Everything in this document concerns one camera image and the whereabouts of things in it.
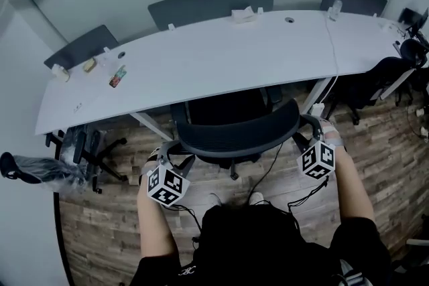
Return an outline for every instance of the shoe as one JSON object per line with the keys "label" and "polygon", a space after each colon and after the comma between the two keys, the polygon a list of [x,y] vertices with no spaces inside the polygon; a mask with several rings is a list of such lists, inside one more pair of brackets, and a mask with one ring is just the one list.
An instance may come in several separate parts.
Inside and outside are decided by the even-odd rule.
{"label": "shoe", "polygon": [[210,208],[213,208],[215,206],[222,206],[221,199],[214,193],[210,193],[208,195],[208,205]]}
{"label": "shoe", "polygon": [[263,195],[261,192],[253,192],[249,199],[249,205],[262,205]]}

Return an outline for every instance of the bottle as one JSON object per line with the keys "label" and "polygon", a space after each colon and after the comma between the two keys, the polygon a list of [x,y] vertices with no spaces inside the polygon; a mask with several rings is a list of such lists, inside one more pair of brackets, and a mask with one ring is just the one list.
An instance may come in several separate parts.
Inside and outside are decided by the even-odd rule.
{"label": "bottle", "polygon": [[335,0],[329,13],[329,18],[331,20],[336,21],[338,19],[341,12],[341,7],[343,7],[343,2],[341,0]]}

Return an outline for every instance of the desk leg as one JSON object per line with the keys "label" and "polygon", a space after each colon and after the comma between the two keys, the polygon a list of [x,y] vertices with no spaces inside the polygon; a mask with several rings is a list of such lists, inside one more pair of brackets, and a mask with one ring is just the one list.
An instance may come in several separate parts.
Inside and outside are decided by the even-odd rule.
{"label": "desk leg", "polygon": [[173,141],[173,136],[168,131],[164,130],[157,122],[155,122],[147,113],[130,113],[135,119],[141,124],[151,129],[154,133],[157,133],[166,141]]}
{"label": "desk leg", "polygon": [[380,99],[381,100],[385,100],[395,89],[397,89],[398,88],[398,86],[402,83],[402,82],[404,82],[406,79],[407,79],[407,77],[408,76],[410,76],[411,74],[412,74],[412,72],[414,71],[415,69],[410,69],[410,70],[407,70],[405,73],[403,73],[387,90],[385,90],[382,94],[381,94],[381,96],[380,96]]}
{"label": "desk leg", "polygon": [[316,102],[317,98],[322,94],[323,90],[326,88],[326,86],[328,86],[331,80],[332,78],[317,80],[310,94],[307,96],[306,101],[302,105],[301,113],[305,114],[311,109],[313,104]]}

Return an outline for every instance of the wooden floor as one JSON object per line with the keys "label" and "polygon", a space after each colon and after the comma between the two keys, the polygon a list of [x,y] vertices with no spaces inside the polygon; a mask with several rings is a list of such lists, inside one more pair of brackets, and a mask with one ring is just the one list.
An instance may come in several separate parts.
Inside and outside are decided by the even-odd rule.
{"label": "wooden floor", "polygon": [[[284,93],[293,94],[299,103],[306,97],[302,85],[285,87]],[[422,101],[417,99],[408,109],[416,132],[420,126],[414,111],[421,105]],[[391,96],[360,111],[361,122],[356,127],[345,106],[339,106],[331,117],[355,160],[375,208],[381,239],[393,256],[404,252],[406,239],[420,229],[421,215],[429,213],[428,145],[412,133],[406,111],[405,102],[396,107]],[[172,130],[169,115],[159,115],[157,119]],[[62,198],[64,244],[76,285],[120,282],[128,285],[139,262],[136,176],[162,140],[127,117],[101,125],[116,128],[107,133],[107,142],[127,138],[128,144],[113,152],[111,164],[118,172],[127,174],[132,185],[118,184],[108,178],[102,185],[102,194],[88,191]],[[218,194],[223,202],[244,202],[250,187],[271,165],[276,149],[264,153],[257,163],[238,165],[240,178],[235,182],[224,170],[197,160],[188,176],[191,186],[181,204],[194,209],[201,221],[211,192]],[[307,195],[318,184],[300,176],[297,156],[299,152],[293,141],[285,142],[271,173],[259,186],[265,199],[284,210],[288,202]],[[326,189],[295,208],[294,214],[307,241],[329,246],[340,223],[334,177]],[[191,238],[198,234],[196,224],[187,212],[166,210],[166,216],[182,264],[188,263],[194,251]]]}

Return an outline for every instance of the curved desk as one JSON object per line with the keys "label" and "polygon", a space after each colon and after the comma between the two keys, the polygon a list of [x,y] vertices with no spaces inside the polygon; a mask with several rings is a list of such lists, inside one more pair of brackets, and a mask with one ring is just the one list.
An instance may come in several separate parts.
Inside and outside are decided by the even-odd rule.
{"label": "curved desk", "polygon": [[[68,82],[49,81],[36,135],[130,114],[171,139],[150,117],[136,112],[320,79],[302,108],[307,112],[336,75],[334,52],[340,75],[366,72],[384,57],[398,56],[392,43],[399,35],[382,30],[385,19],[342,13],[333,22],[325,15],[321,11],[273,11],[239,25],[226,17],[123,44],[98,56],[99,64],[89,74],[77,66],[70,71]],[[285,21],[286,17],[292,17],[294,23]],[[118,60],[120,52],[125,56]],[[102,67],[104,59],[109,63]],[[122,64],[127,74],[112,88],[109,76]]]}

